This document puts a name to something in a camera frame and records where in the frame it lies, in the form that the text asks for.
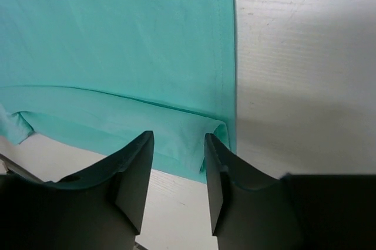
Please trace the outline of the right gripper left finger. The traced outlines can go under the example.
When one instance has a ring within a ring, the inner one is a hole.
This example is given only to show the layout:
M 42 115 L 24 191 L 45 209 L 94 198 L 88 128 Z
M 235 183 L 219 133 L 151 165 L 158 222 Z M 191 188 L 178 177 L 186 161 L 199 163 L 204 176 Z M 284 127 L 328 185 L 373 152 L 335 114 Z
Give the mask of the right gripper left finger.
M 132 249 L 142 228 L 154 135 L 58 182 L 1 175 L 2 249 Z

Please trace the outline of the teal t shirt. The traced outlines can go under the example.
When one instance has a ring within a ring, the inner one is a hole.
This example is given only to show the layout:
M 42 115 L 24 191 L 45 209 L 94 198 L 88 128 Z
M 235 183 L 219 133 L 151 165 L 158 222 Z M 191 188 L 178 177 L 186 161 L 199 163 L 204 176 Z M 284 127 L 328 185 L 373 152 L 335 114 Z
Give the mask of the teal t shirt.
M 234 0 L 1 0 L 1 135 L 109 155 L 150 130 L 155 170 L 205 183 L 205 135 L 236 146 L 234 33 Z

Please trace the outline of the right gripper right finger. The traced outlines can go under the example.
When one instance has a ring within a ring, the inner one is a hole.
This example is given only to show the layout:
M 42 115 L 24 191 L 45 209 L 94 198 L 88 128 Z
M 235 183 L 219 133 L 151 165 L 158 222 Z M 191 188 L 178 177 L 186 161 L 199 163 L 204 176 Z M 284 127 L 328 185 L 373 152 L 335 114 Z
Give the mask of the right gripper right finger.
M 211 231 L 220 249 L 374 249 L 375 176 L 273 178 L 205 136 Z

